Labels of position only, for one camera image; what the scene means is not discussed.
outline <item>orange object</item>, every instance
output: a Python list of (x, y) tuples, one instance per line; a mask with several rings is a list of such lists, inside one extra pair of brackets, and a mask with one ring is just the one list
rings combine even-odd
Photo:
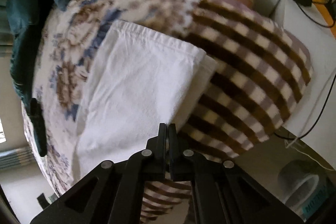
[[(313, 1), (318, 1), (318, 2), (327, 2), (326, 0), (313, 0)], [(323, 4), (314, 4), (316, 6), (316, 8), (318, 9), (318, 11), (321, 13), (321, 15), (323, 16), (325, 22), (328, 25), (333, 24), (334, 20), (332, 19), (332, 17), (330, 16), (327, 8), (325, 8), (325, 6)], [(330, 28), (333, 36), (336, 38), (336, 25), (332, 28)]]

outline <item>bed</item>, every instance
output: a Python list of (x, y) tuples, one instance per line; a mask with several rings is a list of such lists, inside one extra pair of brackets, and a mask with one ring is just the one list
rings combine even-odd
[[(310, 82), (313, 70), (309, 52), (294, 36), (250, 9), (255, 2), (259, 7), (260, 0), (147, 1), (144, 6), (137, 0), (73, 0), (67, 11), (53, 9), (49, 14), (33, 85), (33, 97), (43, 106), (48, 150), (45, 157), (38, 155), (33, 126), (24, 108), (22, 114), (26, 138), (58, 196), (85, 175), (75, 174), (72, 167), (78, 138), (77, 111), (99, 50), (98, 41), (106, 35), (100, 23), (111, 7), (123, 11), (118, 19), (193, 43), (218, 61), (211, 84), (179, 132), (192, 149), (210, 160), (235, 158), (268, 140), (289, 118)], [(220, 34), (221, 41), (225, 41), (220, 45), (213, 39), (219, 32), (215, 23), (222, 24), (221, 30), (235, 30)], [(267, 40), (259, 39), (261, 35)], [(226, 50), (225, 55), (217, 54), (219, 46)], [(232, 58), (229, 64), (224, 62), (228, 55)], [(236, 67), (237, 60), (244, 64)], [(240, 93), (232, 93), (224, 86), (237, 88)], [(188, 198), (189, 182), (147, 183), (141, 221), (153, 220)]]

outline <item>radiator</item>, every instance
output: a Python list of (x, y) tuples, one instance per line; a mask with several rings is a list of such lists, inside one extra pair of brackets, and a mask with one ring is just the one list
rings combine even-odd
[(0, 152), (0, 170), (24, 166), (32, 162), (35, 162), (35, 158), (29, 146)]

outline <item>white wall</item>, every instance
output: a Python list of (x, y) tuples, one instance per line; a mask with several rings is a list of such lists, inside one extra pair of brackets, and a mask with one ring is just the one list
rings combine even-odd
[(40, 194), (53, 194), (36, 163), (0, 171), (0, 184), (21, 224), (29, 224), (42, 211), (36, 199)]
[(9, 74), (10, 57), (0, 57), (0, 119), (6, 142), (0, 152), (27, 145), (23, 130), (21, 101), (16, 95)]

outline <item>folded white towel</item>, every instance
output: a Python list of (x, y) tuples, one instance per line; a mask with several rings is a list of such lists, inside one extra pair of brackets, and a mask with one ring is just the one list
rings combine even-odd
[(216, 61), (190, 43), (115, 21), (83, 90), (75, 180), (103, 160), (120, 162), (145, 149), (160, 122), (181, 128), (215, 69)]

